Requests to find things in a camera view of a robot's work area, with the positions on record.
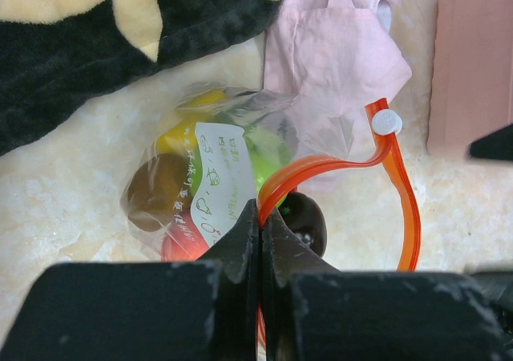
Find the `yellow pear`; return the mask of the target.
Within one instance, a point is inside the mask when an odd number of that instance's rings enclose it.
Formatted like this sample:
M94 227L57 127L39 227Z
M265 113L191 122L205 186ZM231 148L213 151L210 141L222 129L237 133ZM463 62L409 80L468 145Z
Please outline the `yellow pear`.
M155 149L158 154L182 152L187 148L195 148L197 140L195 127L197 123L209 122L213 119L210 110L203 110L203 107L218 103L227 99L225 90L220 88L210 89L200 95L188 99L176 109L180 121L172 128L161 134L156 142Z

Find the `brown kiwi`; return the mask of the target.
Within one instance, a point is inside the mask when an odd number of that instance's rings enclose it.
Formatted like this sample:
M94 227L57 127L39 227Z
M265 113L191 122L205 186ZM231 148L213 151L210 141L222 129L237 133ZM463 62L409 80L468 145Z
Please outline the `brown kiwi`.
M152 157L135 172L121 196L128 220L143 231L153 232L190 209L192 195L186 173L188 160L164 153Z

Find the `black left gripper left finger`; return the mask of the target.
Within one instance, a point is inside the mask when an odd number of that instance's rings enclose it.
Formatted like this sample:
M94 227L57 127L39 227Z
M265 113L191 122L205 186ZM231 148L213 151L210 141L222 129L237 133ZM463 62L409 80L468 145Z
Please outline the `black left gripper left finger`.
M194 262L68 262L34 282L4 360L254 360L259 228L248 201Z

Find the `green apple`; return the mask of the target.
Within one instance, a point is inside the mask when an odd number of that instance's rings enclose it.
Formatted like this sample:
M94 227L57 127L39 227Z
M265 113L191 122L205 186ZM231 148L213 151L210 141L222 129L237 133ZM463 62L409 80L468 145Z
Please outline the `green apple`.
M235 124L225 115L197 123L195 137L187 182L193 212L202 216L240 211L293 157L275 132L258 124Z

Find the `clear zip bag orange zipper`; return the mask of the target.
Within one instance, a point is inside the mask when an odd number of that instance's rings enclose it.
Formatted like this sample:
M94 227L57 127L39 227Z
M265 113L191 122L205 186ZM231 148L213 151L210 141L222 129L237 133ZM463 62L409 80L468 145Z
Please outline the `clear zip bag orange zipper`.
M135 312L155 326L138 359L254 360L259 327L271 360L420 360L413 329L421 222L395 135L362 110L371 150L341 160L322 108L299 96L219 88L172 110L144 151L121 206L151 261ZM381 165L398 191L404 236L393 273L345 274L324 262L277 206L338 169Z

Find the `red apple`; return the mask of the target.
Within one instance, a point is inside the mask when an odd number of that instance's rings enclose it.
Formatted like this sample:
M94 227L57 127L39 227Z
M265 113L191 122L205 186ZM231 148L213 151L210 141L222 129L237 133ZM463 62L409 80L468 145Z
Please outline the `red apple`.
M209 249L207 242L193 224L172 225L161 245L163 262L192 262Z

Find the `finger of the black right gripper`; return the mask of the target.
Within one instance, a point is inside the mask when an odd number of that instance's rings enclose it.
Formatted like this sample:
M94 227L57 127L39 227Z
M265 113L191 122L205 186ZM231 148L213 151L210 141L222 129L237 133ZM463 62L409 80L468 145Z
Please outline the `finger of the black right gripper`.
M480 160L513 161L513 124L470 144L468 155Z
M505 345L512 344L512 271L476 270L468 273L491 304L505 333Z

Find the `dark brown fruit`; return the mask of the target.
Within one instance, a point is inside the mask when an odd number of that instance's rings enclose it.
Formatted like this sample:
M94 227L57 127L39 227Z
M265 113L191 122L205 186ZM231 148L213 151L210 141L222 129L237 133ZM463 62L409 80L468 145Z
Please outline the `dark brown fruit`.
M327 228L319 205L304 193L291 192L278 207L287 227L317 256L322 257L327 246Z

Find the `pink plastic bin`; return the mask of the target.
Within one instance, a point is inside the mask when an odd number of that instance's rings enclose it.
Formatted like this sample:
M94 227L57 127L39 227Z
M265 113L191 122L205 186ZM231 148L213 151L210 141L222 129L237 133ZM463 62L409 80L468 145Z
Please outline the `pink plastic bin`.
M512 0L438 0L427 150L474 159L470 144L512 124Z

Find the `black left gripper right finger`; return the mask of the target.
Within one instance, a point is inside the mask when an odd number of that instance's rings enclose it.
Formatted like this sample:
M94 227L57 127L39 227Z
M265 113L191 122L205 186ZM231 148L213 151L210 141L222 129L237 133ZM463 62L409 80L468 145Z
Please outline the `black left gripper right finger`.
M273 212L261 232L269 360L506 360L508 272L335 269Z

